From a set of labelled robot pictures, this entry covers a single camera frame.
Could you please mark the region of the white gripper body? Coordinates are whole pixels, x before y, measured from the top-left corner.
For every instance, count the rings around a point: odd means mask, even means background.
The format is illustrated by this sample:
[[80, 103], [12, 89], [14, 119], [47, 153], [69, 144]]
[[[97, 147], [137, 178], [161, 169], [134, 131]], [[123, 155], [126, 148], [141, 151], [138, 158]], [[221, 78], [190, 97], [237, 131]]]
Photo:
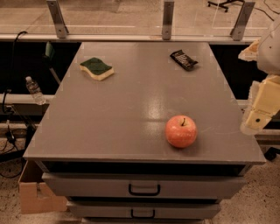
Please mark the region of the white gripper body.
[[280, 74], [280, 17], [260, 38], [257, 67], [267, 74]]

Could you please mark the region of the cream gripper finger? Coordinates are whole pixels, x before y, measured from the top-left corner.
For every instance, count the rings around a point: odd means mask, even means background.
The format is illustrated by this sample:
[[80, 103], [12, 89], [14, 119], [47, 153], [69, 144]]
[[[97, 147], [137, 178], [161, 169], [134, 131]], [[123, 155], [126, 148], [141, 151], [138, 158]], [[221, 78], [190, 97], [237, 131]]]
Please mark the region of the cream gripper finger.
[[238, 59], [244, 61], [257, 60], [258, 46], [259, 46], [259, 40], [257, 39], [253, 43], [251, 43], [247, 48], [245, 48], [239, 53]]
[[240, 130], [255, 135], [280, 111], [280, 76], [268, 75], [262, 82], [253, 81], [248, 94]]

